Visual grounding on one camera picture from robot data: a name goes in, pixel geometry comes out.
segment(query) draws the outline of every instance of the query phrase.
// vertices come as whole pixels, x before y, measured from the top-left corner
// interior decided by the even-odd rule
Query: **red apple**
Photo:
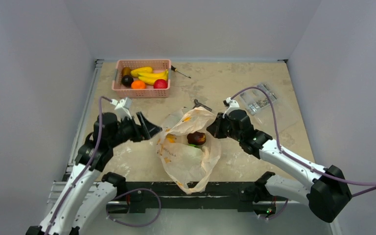
[[[153,84],[154,89],[166,89],[168,88],[168,82],[163,79],[158,79]]]

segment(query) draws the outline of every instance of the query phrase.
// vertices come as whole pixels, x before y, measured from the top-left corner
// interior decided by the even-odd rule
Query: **metal tool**
[[[174,71],[174,72],[178,72],[178,73],[184,75],[185,77],[191,78],[190,76],[188,76],[188,75],[186,75],[186,74],[180,72],[179,70],[177,70],[177,69],[176,69],[174,66],[172,66],[172,65],[171,65],[171,70]]]
[[[203,107],[204,109],[206,109],[206,110],[212,112],[212,109],[211,109],[210,107],[201,104],[201,103],[198,101],[198,99],[195,99],[195,100],[194,100],[194,103],[195,103],[195,105],[194,105],[193,109],[198,108],[198,107]]]

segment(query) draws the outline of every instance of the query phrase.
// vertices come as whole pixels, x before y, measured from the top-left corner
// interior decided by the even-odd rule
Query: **pink plastic basket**
[[[127,88],[121,84],[120,80],[122,78],[122,69],[124,67],[129,67],[131,70],[140,67],[152,67],[153,72],[163,72],[166,69],[169,70],[168,74],[168,88],[166,89],[153,89],[153,86],[147,85],[146,89],[132,89]],[[120,98],[164,98],[169,96],[169,88],[171,87],[170,70],[171,61],[170,60],[119,60],[116,64],[117,76],[112,84],[112,90],[116,91]]]

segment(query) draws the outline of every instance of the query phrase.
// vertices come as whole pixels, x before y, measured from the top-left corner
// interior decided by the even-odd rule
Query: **plastic bag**
[[[165,171],[186,194],[205,190],[212,169],[221,156],[221,144],[210,135],[205,128],[215,121],[216,115],[199,107],[189,110],[178,110],[165,118],[161,124],[157,154]],[[202,146],[188,145],[187,134],[194,132],[206,134],[206,142]],[[198,181],[189,188],[188,183]]]

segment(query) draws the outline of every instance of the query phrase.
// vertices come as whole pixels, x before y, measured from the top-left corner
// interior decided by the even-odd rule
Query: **brown fruit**
[[[205,141],[207,141],[207,138],[205,137],[205,133],[196,131],[194,133],[188,134],[187,140],[189,144],[203,145],[205,144]]]
[[[130,76],[130,71],[132,71],[129,67],[124,67],[122,69],[122,77],[129,75]]]

